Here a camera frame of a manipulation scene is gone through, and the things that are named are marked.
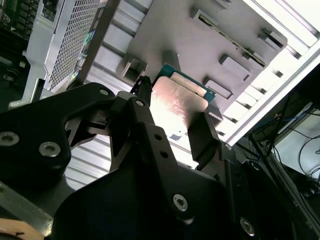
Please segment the perforated metal panel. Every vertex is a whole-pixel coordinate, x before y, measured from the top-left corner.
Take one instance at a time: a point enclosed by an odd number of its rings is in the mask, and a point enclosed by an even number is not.
[[[100,0],[75,1],[62,45],[49,79],[49,83],[51,83],[50,91],[73,72],[99,2]]]

